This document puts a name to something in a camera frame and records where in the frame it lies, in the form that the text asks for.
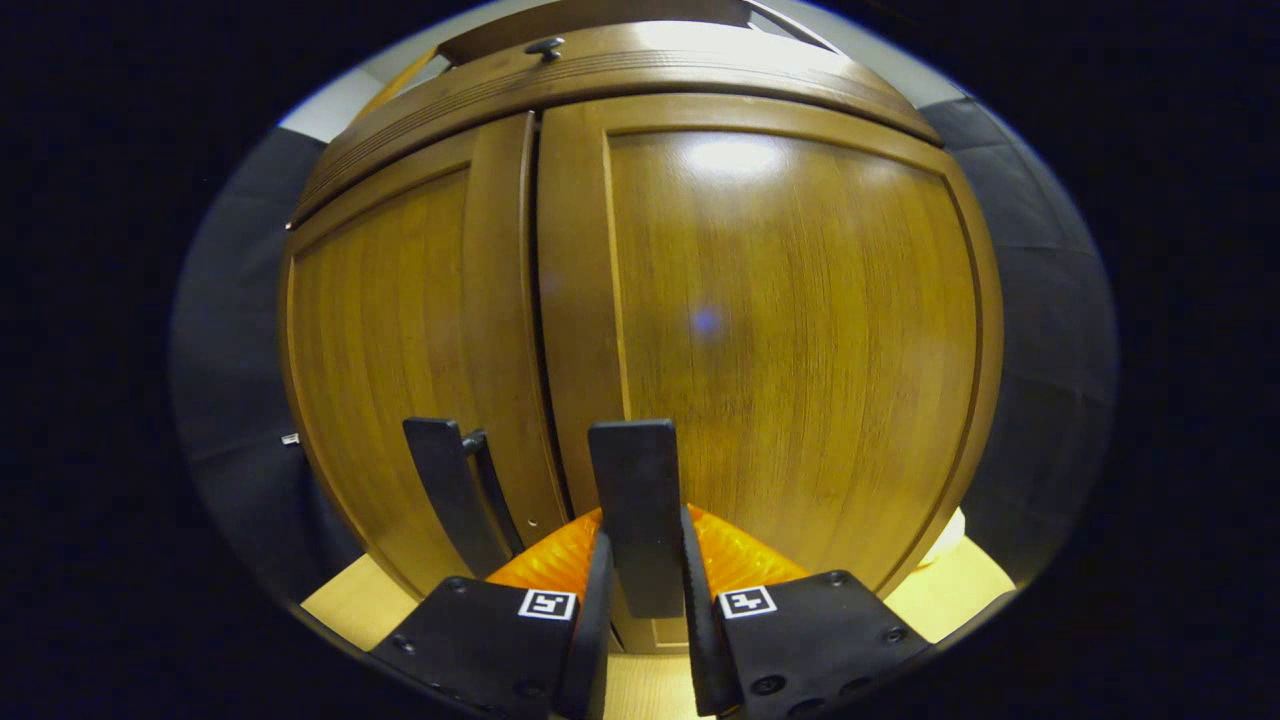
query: orange object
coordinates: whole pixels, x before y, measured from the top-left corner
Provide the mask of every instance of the orange object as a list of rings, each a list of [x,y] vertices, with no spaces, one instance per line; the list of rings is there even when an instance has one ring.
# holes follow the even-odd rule
[[[599,528],[600,509],[596,507],[512,557],[485,580],[512,588],[572,592],[582,601]]]
[[[722,592],[808,578],[804,568],[737,527],[694,505],[689,516],[703,551],[707,585],[714,598]]]
[[[698,533],[713,598],[724,591],[809,577],[804,568],[716,515],[690,505],[689,516]],[[599,528],[596,507],[538,541],[485,580],[513,588],[572,592],[582,600]]]

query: white ceiling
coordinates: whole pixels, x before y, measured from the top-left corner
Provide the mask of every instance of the white ceiling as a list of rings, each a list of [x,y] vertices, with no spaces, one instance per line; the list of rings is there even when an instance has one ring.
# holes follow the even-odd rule
[[[280,126],[329,142],[381,86],[431,47],[500,17],[550,1],[553,0],[497,0],[410,35],[310,97],[284,118]],[[937,70],[840,15],[800,0],[768,0],[768,5],[874,70],[916,108],[964,96]],[[758,19],[756,24],[760,29],[782,35],[768,20]],[[445,64],[443,58],[435,58],[406,85],[404,90],[435,77]]]

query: cabinet knob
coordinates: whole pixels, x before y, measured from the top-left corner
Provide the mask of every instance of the cabinet knob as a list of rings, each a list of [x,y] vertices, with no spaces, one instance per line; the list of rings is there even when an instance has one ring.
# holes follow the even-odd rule
[[[550,63],[556,58],[559,58],[559,53],[557,53],[556,49],[561,45],[564,45],[563,37],[548,37],[547,40],[539,40],[529,47],[525,47],[525,54],[538,55],[540,53],[543,55],[543,61]]]

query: wooden floor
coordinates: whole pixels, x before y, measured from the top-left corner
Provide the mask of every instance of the wooden floor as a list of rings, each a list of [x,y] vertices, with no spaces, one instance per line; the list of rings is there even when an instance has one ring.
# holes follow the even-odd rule
[[[910,575],[886,598],[893,612],[929,642],[938,642],[997,596],[1014,589],[1009,575],[972,539]],[[302,607],[361,650],[371,650],[417,602],[367,555],[302,602]],[[611,655],[605,716],[694,720],[687,655]]]

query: white object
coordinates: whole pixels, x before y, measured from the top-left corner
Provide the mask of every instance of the white object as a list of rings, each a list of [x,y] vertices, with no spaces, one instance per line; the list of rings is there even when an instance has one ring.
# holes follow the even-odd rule
[[[764,585],[723,592],[721,593],[719,601],[721,610],[723,610],[726,620],[746,618],[748,615],[759,615],[762,612],[773,612],[778,609],[778,606],[773,603],[769,591],[764,589]]]
[[[964,538],[964,512],[956,507],[955,515],[947,521],[947,527],[942,529],[942,534],[933,543],[933,547],[924,553],[924,559],[920,560],[920,568],[933,562],[938,557],[955,550],[960,544],[960,539]]]
[[[573,615],[576,601],[577,594],[571,592],[531,589],[525,593],[525,602],[517,615],[539,620],[568,620]]]

